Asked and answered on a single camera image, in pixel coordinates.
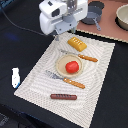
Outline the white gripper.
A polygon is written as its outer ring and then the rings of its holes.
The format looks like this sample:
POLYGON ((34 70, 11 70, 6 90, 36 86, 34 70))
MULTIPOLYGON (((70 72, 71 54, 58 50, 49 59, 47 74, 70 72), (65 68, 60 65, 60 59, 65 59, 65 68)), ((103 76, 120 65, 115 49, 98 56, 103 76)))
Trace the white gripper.
POLYGON ((44 0, 39 4, 40 28, 45 35, 71 31, 87 16, 88 0, 44 0))

